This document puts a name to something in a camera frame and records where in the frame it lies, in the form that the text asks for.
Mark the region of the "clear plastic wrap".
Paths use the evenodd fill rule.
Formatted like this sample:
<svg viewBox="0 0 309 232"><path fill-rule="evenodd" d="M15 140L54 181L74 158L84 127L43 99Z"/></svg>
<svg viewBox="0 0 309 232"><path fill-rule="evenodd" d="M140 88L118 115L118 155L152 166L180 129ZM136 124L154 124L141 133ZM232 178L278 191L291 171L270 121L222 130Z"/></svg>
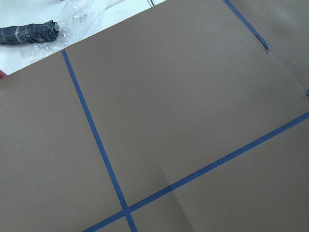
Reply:
<svg viewBox="0 0 309 232"><path fill-rule="evenodd" d="M56 20L59 25L58 37L53 42L34 44L28 64L102 31L105 13L111 3L111 0L70 0Z"/></svg>

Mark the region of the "folded dark blue umbrella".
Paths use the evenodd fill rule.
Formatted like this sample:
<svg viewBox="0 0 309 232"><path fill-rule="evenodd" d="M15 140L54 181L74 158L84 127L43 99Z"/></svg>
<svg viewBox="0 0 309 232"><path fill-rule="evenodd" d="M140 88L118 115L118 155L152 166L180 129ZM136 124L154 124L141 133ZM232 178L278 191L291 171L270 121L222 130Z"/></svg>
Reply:
<svg viewBox="0 0 309 232"><path fill-rule="evenodd" d="M59 34L59 25L50 20L42 24L10 26L0 29L1 45L42 44L53 42Z"/></svg>

